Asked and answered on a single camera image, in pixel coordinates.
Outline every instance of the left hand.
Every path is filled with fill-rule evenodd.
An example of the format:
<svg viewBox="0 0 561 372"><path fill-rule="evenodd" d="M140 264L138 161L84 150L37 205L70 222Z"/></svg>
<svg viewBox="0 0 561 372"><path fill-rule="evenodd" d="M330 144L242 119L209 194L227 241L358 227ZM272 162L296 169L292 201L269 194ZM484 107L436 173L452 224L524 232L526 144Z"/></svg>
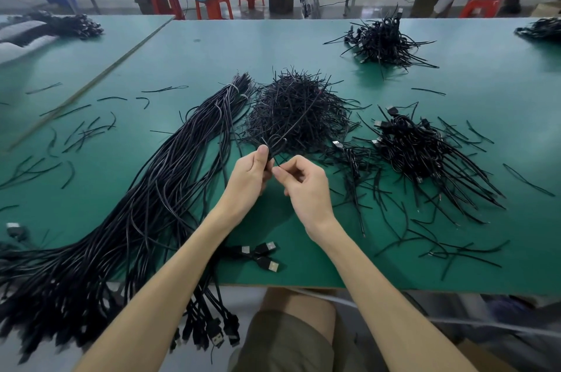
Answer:
<svg viewBox="0 0 561 372"><path fill-rule="evenodd" d="M234 221L234 227L240 224L255 204L272 176L275 160L267 162L268 155L269 148L261 145L256 151L236 161L228 185L217 204Z"/></svg>

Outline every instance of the bundle of black cables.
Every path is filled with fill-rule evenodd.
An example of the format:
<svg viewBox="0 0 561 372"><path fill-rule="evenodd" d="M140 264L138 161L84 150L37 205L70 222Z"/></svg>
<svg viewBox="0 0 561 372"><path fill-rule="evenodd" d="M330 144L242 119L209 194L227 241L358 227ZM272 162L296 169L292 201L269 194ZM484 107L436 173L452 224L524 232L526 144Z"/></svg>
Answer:
<svg viewBox="0 0 561 372"><path fill-rule="evenodd" d="M170 251L191 236L209 210L213 177L221 173L226 184L233 128L253 89L248 74L238 75L193 108L138 171L108 217L80 241L48 250L0 252L0 287L6 288L0 338L14 327L21 329L22 362L44 338L55 338L57 346L71 339L78 346L94 341ZM207 147L216 139L218 152L208 167ZM204 296L221 313L231 342L239 341L237 318L221 304L220 295L217 300L208 290L216 262L214 257L209 263L186 310L193 339L202 347L208 347L209 338L221 343L220 321L212 318ZM107 282L121 275L124 301L118 302ZM188 339L190 331L183 336Z"/></svg>
<svg viewBox="0 0 561 372"><path fill-rule="evenodd" d="M370 127L379 136L373 141L374 146L382 158L402 175L401 178L412 182L416 197L417 193L422 194L454 224L454 220L439 205L441 195L448 198L462 214L480 224L485 222L474 217L464 207L469 205L478 209L469 193L502 207L495 196L503 194L490 182L487 173L458 150L459 142L473 142L462 138L459 132L443 136L427 119L421 119L416 124L410 117L400 114L395 107L389 108L388 114L391 118L384 113L385 120L377 120L374 127ZM458 142L458 147L447 142L448 138ZM437 188L435 196L429 196L421 188L421 183L429 178Z"/></svg>
<svg viewBox="0 0 561 372"><path fill-rule="evenodd" d="M528 26L516 28L515 34L536 40L561 41L561 19L548 17L530 23Z"/></svg>
<svg viewBox="0 0 561 372"><path fill-rule="evenodd" d="M270 156L326 152L333 140L344 139L359 125L350 121L350 111L364 109L355 100L340 99L331 85L319 73L275 75L271 84L257 89L242 139L268 145Z"/></svg>
<svg viewBox="0 0 561 372"><path fill-rule="evenodd" d="M18 33L17 36L7 41L24 47L31 41L42 36L58 36L62 38L80 38L86 40L95 38L103 33L103 28L99 23L95 23L85 14L74 16L54 16L49 12L39 11L14 16L8 19L9 24L18 24L27 21L43 22L43 25L34 26L25 32Z"/></svg>
<svg viewBox="0 0 561 372"><path fill-rule="evenodd" d="M438 66L432 65L410 52L413 48L418 48L424 44L431 44L434 41L416 42L407 35L403 35L399 31L401 15L402 11L400 9L395 17L387 17L372 23L355 23L355 25L359 26L356 29L356 35L354 27L351 26L346 35L324 44L330 44L343 38L345 43L351 44L351 47L341 53L341 55L357 47L358 50L354 55L365 56L361 63L371 61L377 62L380 65L395 65L404 69L414 64L438 68Z"/></svg>

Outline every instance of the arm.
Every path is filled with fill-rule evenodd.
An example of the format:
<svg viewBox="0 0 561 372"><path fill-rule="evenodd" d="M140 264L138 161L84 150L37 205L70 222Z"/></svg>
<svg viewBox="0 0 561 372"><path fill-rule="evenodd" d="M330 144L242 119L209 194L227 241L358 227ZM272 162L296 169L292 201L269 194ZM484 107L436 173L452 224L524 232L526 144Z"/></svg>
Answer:
<svg viewBox="0 0 561 372"><path fill-rule="evenodd" d="M306 232L329 256L392 372L476 372L444 334L413 307L347 236L333 215L325 171L295 156L273 175Z"/></svg>
<svg viewBox="0 0 561 372"><path fill-rule="evenodd" d="M260 146L238 160L218 204L82 356L75 372L160 369L211 255L255 204L271 176L268 153Z"/></svg>

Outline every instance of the right hand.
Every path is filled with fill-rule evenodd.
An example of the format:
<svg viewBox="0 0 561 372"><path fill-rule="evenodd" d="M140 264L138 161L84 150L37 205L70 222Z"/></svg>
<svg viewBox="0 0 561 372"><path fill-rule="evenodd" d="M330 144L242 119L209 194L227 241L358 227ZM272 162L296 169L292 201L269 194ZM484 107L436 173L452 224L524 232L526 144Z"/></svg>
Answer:
<svg viewBox="0 0 561 372"><path fill-rule="evenodd" d="M284 186L284 195L290 196L292 207L310 238L319 243L326 228L337 222L323 168L296 155L273 167L273 176Z"/></svg>

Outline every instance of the white cable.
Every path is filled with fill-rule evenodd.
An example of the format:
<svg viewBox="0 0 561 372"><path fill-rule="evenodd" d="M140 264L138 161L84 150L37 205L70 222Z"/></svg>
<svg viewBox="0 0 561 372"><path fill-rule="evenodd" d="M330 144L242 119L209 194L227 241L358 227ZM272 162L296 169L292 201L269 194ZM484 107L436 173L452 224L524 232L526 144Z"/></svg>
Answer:
<svg viewBox="0 0 561 372"><path fill-rule="evenodd" d="M349 307L353 307L358 309L357 305L348 300L344 300L343 298L333 297L331 295L325 295L318 292L313 292L312 290L301 290L299 288L289 288L294 292L298 292L304 295L309 295L311 297L321 298L322 300L327 300L331 302L336 302L337 304L346 305ZM550 331L548 329L537 329L537 328L528 328L526 326L516 326L516 325L508 325L506 323L499 323L499 322L486 322L481 320L471 320L471 319L456 319L456 318L433 318L430 316L426 316L428 320L433 323L449 323L455 325L469 325L469 326L492 326L494 328L502 328L508 329L510 331L515 332L523 332L526 334L533 334L533 335L541 335L544 337L554 337L554 338L561 338L561 332L557 331Z"/></svg>

